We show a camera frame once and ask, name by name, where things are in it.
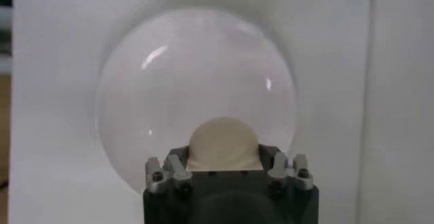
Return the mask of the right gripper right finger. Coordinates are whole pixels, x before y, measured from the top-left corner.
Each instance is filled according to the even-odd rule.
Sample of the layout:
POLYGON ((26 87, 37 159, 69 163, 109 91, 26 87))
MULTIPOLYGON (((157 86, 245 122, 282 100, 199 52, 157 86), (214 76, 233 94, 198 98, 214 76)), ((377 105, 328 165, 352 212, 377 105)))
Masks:
POLYGON ((301 191, 314 188, 313 175, 308 169, 305 154, 296 154, 289 163, 286 154, 277 147, 259 145, 259 156, 271 187, 280 191, 288 187, 301 191))

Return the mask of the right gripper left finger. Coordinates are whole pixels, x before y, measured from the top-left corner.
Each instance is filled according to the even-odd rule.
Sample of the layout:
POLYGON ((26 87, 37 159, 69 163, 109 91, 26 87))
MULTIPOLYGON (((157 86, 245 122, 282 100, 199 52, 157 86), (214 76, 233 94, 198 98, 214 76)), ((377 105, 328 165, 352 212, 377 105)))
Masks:
POLYGON ((172 149, 162 166, 157 157, 150 157, 145 164, 146 190, 165 193, 171 186, 177 191, 188 191, 193 181, 193 173, 186 169, 188 158, 188 146, 172 149))

